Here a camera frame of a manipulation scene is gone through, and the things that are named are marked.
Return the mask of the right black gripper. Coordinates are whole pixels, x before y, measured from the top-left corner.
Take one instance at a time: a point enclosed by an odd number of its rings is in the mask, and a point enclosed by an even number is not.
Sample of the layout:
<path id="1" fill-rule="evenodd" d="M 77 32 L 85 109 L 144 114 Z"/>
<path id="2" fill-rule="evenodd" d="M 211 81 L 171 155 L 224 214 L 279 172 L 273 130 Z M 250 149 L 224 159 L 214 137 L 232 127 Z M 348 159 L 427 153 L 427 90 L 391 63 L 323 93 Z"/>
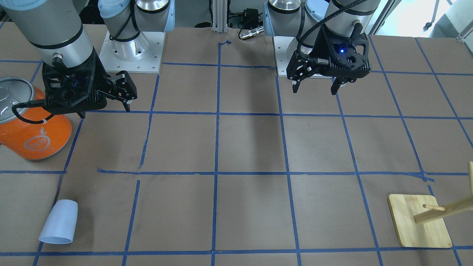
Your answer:
<path id="1" fill-rule="evenodd" d="M 130 112 L 130 104 L 137 99 L 137 87 L 127 71 L 120 71 L 115 76 L 95 71 L 88 74 L 91 82 L 91 93 L 88 103 L 89 110 L 100 110 L 107 105 L 106 99 L 120 101 L 126 112 Z M 78 112 L 85 119 L 86 111 Z"/>

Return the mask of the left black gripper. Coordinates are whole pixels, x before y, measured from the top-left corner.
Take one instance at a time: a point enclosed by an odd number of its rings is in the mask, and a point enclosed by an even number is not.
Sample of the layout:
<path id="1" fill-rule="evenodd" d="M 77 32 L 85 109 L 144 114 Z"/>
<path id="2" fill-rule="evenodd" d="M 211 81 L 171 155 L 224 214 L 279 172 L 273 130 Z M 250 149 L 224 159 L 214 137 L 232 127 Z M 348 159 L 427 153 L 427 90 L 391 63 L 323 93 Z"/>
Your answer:
<path id="1" fill-rule="evenodd" d="M 328 67 L 328 61 L 321 58 L 302 59 L 294 51 L 287 65 L 287 79 L 292 81 L 292 91 L 297 93 L 302 80 L 307 78 L 334 78 L 333 75 L 323 74 Z M 341 86 L 347 83 L 346 78 L 335 77 L 331 86 L 331 94 L 336 95 Z"/>

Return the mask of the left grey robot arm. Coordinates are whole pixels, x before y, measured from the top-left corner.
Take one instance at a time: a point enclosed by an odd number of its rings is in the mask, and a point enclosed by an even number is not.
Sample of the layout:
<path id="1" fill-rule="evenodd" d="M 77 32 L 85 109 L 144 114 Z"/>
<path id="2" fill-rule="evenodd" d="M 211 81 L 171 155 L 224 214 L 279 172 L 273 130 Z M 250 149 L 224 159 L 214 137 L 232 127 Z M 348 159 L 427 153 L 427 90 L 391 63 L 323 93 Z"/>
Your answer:
<path id="1" fill-rule="evenodd" d="M 317 19 L 315 0 L 269 0 L 265 2 L 265 34 L 293 37 L 286 77 L 292 91 L 314 75 L 334 77 L 331 94 L 371 72 L 365 27 L 379 7 L 378 0 L 325 0 L 325 14 Z"/>

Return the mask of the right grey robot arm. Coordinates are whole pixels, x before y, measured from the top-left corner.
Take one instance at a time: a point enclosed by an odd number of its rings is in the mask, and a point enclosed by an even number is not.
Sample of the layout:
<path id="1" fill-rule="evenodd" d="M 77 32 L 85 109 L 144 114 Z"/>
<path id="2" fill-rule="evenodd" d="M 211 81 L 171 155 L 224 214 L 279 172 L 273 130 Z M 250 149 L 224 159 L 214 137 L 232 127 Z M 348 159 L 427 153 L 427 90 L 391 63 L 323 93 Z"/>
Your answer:
<path id="1" fill-rule="evenodd" d="M 100 0 L 98 8 L 108 28 L 105 42 L 117 59 L 115 76 L 103 65 L 71 0 L 2 0 L 1 6 L 43 60 L 45 96 L 14 104 L 13 115 L 41 124 L 54 116 L 100 110 L 107 99 L 120 101 L 126 112 L 137 99 L 137 87 L 126 70 L 157 72 L 161 42 L 147 33 L 171 32 L 175 27 L 174 0 Z"/>

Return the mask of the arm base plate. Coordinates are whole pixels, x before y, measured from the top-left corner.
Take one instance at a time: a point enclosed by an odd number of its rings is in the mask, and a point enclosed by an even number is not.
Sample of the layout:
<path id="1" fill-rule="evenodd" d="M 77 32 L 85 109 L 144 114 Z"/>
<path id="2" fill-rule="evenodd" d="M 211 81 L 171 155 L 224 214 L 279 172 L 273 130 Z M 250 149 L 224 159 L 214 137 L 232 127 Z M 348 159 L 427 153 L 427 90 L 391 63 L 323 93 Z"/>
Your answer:
<path id="1" fill-rule="evenodd" d="M 286 69 L 291 56 L 296 50 L 298 41 L 296 37 L 274 36 L 273 46 L 278 77 L 286 78 Z"/>
<path id="2" fill-rule="evenodd" d="M 118 42 L 107 33 L 98 55 L 108 73 L 159 74 L 165 37 L 162 32 L 141 32 L 135 40 Z"/>

